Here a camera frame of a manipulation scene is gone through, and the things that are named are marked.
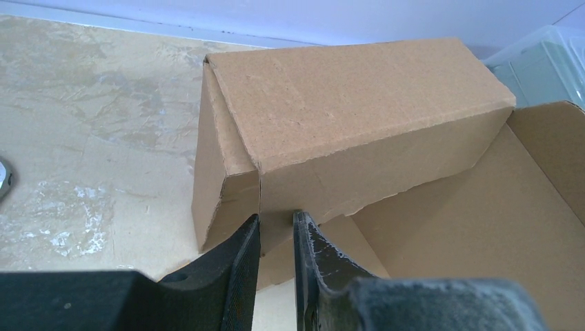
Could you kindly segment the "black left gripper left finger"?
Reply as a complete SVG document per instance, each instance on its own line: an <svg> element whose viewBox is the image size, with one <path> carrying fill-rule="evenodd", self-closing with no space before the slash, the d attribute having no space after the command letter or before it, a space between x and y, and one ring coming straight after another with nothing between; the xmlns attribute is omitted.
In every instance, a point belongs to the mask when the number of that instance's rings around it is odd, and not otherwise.
<svg viewBox="0 0 585 331"><path fill-rule="evenodd" d="M250 330L259 217L153 281L135 270L4 272L2 330Z"/></svg>

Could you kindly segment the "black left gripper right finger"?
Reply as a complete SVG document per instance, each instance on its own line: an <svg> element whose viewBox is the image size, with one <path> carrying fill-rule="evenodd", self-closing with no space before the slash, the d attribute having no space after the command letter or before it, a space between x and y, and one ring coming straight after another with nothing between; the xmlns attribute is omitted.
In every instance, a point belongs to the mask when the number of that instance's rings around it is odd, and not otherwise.
<svg viewBox="0 0 585 331"><path fill-rule="evenodd" d="M534 300L505 279L383 279L293 215L299 330L545 330Z"/></svg>

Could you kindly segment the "brown cardboard box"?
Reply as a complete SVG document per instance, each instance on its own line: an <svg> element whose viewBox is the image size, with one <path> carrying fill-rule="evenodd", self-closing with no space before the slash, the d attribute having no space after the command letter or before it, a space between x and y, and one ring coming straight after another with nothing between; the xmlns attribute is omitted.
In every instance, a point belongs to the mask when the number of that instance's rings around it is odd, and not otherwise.
<svg viewBox="0 0 585 331"><path fill-rule="evenodd" d="M207 54L194 180L201 251L260 216L260 288L305 210L376 275L512 279L584 329L584 111L518 108L459 39Z"/></svg>

